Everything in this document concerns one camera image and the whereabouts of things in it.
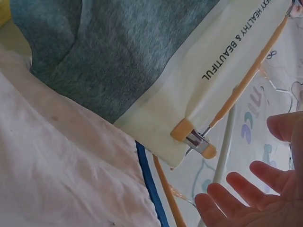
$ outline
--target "fingers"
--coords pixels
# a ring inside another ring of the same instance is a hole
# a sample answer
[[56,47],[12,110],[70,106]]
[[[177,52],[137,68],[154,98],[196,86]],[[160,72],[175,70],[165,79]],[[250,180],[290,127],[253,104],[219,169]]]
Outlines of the fingers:
[[272,190],[281,194],[292,172],[284,172],[266,163],[255,161],[250,165],[251,172],[267,184]]
[[303,118],[295,124],[291,138],[291,150],[298,184],[297,196],[299,199],[303,199]]
[[228,174],[226,181],[252,208],[264,210],[269,204],[279,199],[275,195],[265,195],[238,173]]
[[256,211],[251,207],[246,207],[218,183],[210,184],[207,193],[229,218],[241,218]]
[[271,116],[267,126],[273,136],[281,141],[290,142],[296,122],[303,117],[303,112],[286,113]]
[[200,216],[207,227],[229,227],[231,222],[218,209],[212,198],[207,194],[195,197],[195,203]]

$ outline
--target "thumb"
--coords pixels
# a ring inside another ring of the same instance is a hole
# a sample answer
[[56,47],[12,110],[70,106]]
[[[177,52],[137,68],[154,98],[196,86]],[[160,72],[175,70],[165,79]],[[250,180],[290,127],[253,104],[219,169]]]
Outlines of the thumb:
[[291,151],[298,184],[298,196],[303,199],[303,117],[299,118],[291,136]]

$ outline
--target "blue strip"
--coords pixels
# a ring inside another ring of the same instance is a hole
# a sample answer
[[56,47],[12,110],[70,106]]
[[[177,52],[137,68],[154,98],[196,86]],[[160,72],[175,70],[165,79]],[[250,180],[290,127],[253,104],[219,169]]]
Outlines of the blue strip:
[[139,163],[140,163],[140,166],[142,169],[145,185],[150,194],[151,201],[155,205],[158,219],[161,223],[161,227],[169,227],[169,224],[167,222],[167,218],[165,215],[165,211],[163,209],[161,200],[157,193],[156,185],[152,179],[152,174],[151,174],[150,167],[148,165],[148,161],[147,161],[146,154],[145,154],[145,148],[137,141],[136,141],[136,145],[137,145]]

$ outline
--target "white blanket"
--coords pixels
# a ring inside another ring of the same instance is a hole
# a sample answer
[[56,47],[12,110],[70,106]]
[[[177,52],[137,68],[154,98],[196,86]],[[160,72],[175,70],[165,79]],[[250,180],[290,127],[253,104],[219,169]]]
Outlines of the white blanket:
[[1,227],[157,227],[135,141],[0,51]]

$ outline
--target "hand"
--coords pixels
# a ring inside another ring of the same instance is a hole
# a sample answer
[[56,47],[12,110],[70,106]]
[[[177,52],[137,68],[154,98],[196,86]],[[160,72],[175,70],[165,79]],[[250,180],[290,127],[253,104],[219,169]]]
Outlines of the hand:
[[250,165],[280,195],[265,195],[240,174],[228,174],[228,184],[249,207],[220,184],[210,184],[208,194],[195,199],[207,227],[303,227],[303,112],[270,117],[267,126],[276,138],[291,143],[295,170],[284,172],[259,161]]

